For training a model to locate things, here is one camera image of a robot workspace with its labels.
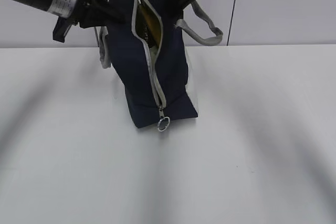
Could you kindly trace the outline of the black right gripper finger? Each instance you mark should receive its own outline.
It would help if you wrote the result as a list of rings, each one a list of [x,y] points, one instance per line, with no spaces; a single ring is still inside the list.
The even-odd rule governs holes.
[[[170,17],[181,16],[192,0],[166,0],[166,11]]]

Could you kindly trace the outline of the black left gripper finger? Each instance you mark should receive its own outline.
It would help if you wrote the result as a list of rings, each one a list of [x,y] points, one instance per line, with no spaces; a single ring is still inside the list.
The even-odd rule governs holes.
[[[58,17],[55,27],[52,31],[52,39],[57,42],[65,42],[65,38],[72,26],[78,24],[77,18],[62,18]]]
[[[80,28],[105,26],[107,21],[125,22],[124,15],[111,6],[108,0],[86,0],[79,17]]]

